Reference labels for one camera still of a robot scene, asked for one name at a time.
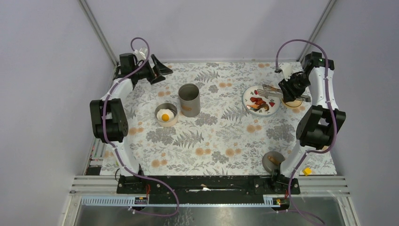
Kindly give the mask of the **round steel lunch bowl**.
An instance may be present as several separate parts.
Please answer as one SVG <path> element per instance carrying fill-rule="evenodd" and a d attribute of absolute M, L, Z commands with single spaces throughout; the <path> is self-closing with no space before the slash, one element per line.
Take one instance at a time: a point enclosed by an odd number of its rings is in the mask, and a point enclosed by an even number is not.
<path fill-rule="evenodd" d="M 177 108 L 171 103 L 163 103 L 156 107 L 155 118 L 162 127 L 172 127 L 178 121 Z"/>

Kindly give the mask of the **metal food tongs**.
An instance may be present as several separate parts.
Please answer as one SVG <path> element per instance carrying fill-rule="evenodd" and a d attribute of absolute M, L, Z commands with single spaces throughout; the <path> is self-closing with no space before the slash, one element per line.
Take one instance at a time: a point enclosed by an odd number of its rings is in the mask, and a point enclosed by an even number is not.
<path fill-rule="evenodd" d="M 256 91 L 259 96 L 278 97 L 283 99 L 284 102 L 293 102 L 295 100 L 311 102 L 311 97 L 308 95 L 300 95 L 298 97 L 290 96 L 288 94 L 284 94 L 282 90 L 266 84 L 263 84 L 261 88 L 256 89 Z"/>

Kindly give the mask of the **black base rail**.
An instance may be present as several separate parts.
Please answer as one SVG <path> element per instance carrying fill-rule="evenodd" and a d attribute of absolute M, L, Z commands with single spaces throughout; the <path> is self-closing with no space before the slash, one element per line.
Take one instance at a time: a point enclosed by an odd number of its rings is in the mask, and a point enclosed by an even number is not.
<path fill-rule="evenodd" d="M 150 204 L 262 204 L 264 196 L 300 194 L 296 178 L 273 176 L 121 176 L 118 194 L 142 194 Z"/>

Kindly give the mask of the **small yellow block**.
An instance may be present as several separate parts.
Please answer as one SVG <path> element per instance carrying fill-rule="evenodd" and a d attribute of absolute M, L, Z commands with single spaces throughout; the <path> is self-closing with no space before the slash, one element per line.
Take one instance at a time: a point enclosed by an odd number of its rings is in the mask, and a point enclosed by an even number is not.
<path fill-rule="evenodd" d="M 305 175 L 305 176 L 309 176 L 309 175 L 311 175 L 312 174 L 312 170 L 310 169 L 310 168 L 305 168 L 305 169 L 303 169 L 303 174 Z"/>

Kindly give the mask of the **red toy bacon pieces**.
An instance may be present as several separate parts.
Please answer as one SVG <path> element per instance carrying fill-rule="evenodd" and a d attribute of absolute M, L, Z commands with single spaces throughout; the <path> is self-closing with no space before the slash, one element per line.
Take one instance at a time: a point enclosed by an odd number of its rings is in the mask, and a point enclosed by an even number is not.
<path fill-rule="evenodd" d="M 263 99 L 259 98 L 259 97 L 251 97 L 250 101 L 252 102 L 252 105 L 257 105 L 257 106 L 266 104 L 266 102 L 263 101 Z"/>

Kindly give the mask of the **floral patterned table mat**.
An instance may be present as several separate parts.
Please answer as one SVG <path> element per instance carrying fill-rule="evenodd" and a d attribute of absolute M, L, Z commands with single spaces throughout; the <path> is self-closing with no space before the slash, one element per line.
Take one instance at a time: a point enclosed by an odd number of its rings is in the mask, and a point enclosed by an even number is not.
<path fill-rule="evenodd" d="M 123 101 L 128 120 L 127 144 L 146 175 L 265 175 L 262 157 L 276 151 L 288 157 L 295 131 L 311 104 L 298 108 L 280 104 L 268 117 L 256 116 L 242 104 L 254 85 L 276 87 L 281 77 L 274 63 L 168 64 L 173 73 L 151 85 L 139 81 Z M 199 88 L 200 113 L 179 114 L 172 127 L 162 127 L 155 109 L 163 103 L 179 107 L 178 90 Z"/>

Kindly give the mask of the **grey cylindrical lunch container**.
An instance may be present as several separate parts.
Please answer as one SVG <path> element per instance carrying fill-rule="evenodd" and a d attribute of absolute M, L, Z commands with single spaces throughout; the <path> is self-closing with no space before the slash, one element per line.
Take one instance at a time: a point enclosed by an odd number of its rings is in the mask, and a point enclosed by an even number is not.
<path fill-rule="evenodd" d="M 179 88 L 178 97 L 181 111 L 186 117 L 196 117 L 200 113 L 200 90 L 192 83 Z"/>

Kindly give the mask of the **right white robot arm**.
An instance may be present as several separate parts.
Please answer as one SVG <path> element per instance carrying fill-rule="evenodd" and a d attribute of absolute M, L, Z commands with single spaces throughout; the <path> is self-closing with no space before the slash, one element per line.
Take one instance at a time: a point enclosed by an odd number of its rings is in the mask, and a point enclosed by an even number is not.
<path fill-rule="evenodd" d="M 302 68 L 279 83 L 284 102 L 311 100 L 311 107 L 298 123 L 294 150 L 279 167 L 280 173 L 288 178 L 298 174 L 310 156 L 322 154 L 325 146 L 332 147 L 346 120 L 346 113 L 335 102 L 333 60 L 311 52 L 305 56 Z"/>

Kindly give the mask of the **beige round lid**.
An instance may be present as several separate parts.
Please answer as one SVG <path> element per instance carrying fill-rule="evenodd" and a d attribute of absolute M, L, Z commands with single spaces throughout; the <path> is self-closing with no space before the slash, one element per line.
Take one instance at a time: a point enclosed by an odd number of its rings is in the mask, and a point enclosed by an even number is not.
<path fill-rule="evenodd" d="M 294 101 L 286 102 L 286 101 L 282 100 L 282 103 L 285 107 L 294 109 L 294 108 L 300 107 L 302 105 L 303 101 L 302 100 L 294 100 Z"/>

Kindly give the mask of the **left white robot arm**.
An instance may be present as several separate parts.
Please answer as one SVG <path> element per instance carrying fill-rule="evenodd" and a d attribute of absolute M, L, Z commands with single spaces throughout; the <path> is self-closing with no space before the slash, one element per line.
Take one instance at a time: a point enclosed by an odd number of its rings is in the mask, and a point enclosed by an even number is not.
<path fill-rule="evenodd" d="M 134 53 L 121 54 L 110 89 L 101 99 L 92 100 L 89 104 L 94 137 L 112 149 L 121 175 L 131 177 L 128 188 L 136 194 L 145 190 L 146 181 L 139 161 L 127 144 L 129 126 L 123 101 L 139 80 L 155 84 L 173 73 L 154 54 L 150 55 L 150 59 L 152 63 L 148 59 L 139 60 Z"/>

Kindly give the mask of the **grey lid with wooden knob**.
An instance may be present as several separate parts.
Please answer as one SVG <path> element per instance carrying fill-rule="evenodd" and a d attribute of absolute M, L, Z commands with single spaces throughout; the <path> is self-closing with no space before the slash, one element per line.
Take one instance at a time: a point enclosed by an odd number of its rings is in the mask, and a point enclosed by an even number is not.
<path fill-rule="evenodd" d="M 262 158 L 262 166 L 267 172 L 273 173 L 274 170 L 280 169 L 280 165 L 284 160 L 285 157 L 281 153 L 269 151 Z"/>

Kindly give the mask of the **toy fried egg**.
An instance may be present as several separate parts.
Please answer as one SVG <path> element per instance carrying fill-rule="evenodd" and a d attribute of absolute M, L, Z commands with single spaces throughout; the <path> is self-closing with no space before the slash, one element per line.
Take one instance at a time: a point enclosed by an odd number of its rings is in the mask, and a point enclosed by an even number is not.
<path fill-rule="evenodd" d="M 159 109 L 156 117 L 161 122 L 169 122 L 174 119 L 175 115 L 170 109 Z"/>

